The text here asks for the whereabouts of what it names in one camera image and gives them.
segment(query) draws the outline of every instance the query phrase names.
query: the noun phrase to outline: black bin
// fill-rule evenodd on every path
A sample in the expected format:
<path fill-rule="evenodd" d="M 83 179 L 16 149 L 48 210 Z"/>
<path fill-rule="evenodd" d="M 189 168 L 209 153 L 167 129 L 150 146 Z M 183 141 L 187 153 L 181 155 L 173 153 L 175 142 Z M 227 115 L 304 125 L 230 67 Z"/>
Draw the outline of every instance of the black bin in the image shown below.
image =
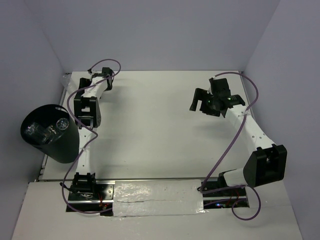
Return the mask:
<path fill-rule="evenodd" d="M 28 144 L 59 163 L 71 163 L 79 154 L 78 127 L 63 106 L 48 104 L 33 110 L 20 133 Z"/>

